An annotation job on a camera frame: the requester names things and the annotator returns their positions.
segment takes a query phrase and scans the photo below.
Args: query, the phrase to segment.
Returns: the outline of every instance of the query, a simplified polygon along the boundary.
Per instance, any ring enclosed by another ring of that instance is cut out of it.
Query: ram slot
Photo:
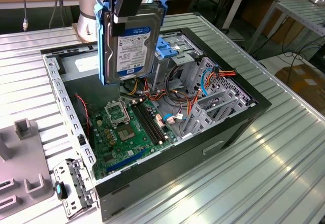
[[[132,106],[132,110],[154,145],[159,144],[160,141],[165,141],[164,135],[152,120],[146,108],[144,108],[142,105],[134,105]]]

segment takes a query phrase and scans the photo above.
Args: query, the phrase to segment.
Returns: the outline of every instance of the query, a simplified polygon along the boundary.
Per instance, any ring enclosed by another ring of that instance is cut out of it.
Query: chip
[[[119,126],[116,131],[122,141],[133,138],[136,135],[129,124]]]
[[[116,144],[115,140],[110,140],[109,145],[114,146]]]
[[[109,162],[110,160],[114,159],[112,154],[108,154],[104,156],[104,161]]]

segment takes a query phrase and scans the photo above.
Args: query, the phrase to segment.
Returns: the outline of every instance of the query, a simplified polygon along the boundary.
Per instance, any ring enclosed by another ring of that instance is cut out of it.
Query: white connector
[[[27,28],[28,28],[28,19],[24,18],[24,21],[22,23],[22,28],[24,29],[24,32],[27,31]]]

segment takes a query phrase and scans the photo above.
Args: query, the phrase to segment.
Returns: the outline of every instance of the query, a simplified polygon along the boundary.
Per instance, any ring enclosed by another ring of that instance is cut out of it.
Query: table leg
[[[266,13],[266,15],[264,16],[263,20],[261,21],[261,23],[259,24],[258,28],[256,29],[250,44],[246,50],[247,53],[250,53],[253,49],[253,47],[255,46],[255,43],[257,41],[257,39],[259,38],[259,36],[261,35],[263,29],[265,28],[266,24],[269,22],[271,16],[273,15],[274,11],[275,11],[275,5],[276,5],[276,1],[274,1],[271,5],[271,7],[269,8],[268,12]]]
[[[222,28],[229,28],[229,26],[230,26],[231,22],[233,21],[233,18],[235,16],[241,2],[242,2],[242,0],[235,0],[234,1],[234,3],[233,3],[233,5],[232,5],[232,7],[231,7],[231,9],[230,9],[230,11],[228,13],[228,16],[227,16]]]
[[[273,28],[269,32],[268,38],[271,37],[278,30],[279,26],[285,20],[285,18],[286,18],[286,15],[284,13],[282,13],[282,15],[279,17],[279,19],[277,20],[277,22],[275,23],[275,25],[273,26]]]

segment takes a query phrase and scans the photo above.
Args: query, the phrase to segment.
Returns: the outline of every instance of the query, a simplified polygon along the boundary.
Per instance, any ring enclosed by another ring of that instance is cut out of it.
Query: blue wire
[[[172,114],[167,114],[166,116],[164,116],[163,120],[166,121],[171,116],[173,116],[173,115]]]
[[[212,71],[213,69],[212,68],[208,68],[206,69],[203,73],[202,73],[202,77],[201,77],[201,88],[202,88],[202,91],[203,93],[205,94],[205,96],[208,96],[208,93],[207,91],[205,90],[205,87],[204,87],[204,76],[205,74],[208,72],[208,71]]]

